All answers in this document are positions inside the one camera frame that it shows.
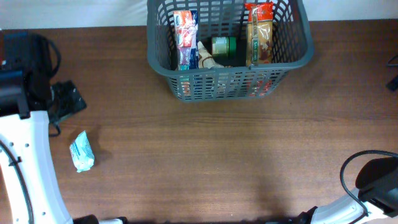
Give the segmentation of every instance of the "gray basket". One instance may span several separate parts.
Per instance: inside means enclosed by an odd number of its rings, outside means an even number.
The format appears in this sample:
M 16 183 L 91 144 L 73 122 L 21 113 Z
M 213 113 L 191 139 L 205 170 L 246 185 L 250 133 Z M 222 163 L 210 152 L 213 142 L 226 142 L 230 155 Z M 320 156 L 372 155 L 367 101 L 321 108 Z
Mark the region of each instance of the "gray basket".
M 167 77 L 178 99 L 189 102 L 262 98 L 275 90 L 289 70 L 310 61 L 314 48 L 302 0 L 273 0 L 272 63 L 245 67 L 249 13 L 243 5 L 246 2 L 266 1 L 148 0 L 148 62 L 157 73 Z M 242 57 L 236 64 L 240 67 L 175 71 L 173 11 L 188 9 L 198 11 L 199 40 L 237 37 L 237 55 Z

